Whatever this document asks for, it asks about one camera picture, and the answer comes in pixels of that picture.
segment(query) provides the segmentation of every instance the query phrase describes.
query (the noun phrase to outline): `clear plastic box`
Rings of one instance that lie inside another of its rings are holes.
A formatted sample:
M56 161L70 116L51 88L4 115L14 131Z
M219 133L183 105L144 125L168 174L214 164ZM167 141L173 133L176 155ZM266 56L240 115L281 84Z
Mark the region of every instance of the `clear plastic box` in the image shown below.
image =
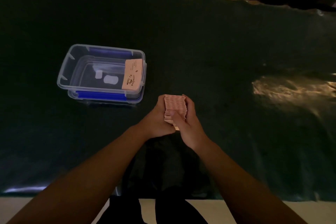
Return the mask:
M123 90L127 59L142 59L140 86ZM113 78L106 83L106 77ZM140 50L75 44L66 54L58 74L57 85L67 89L74 99L138 103L145 87L145 54Z

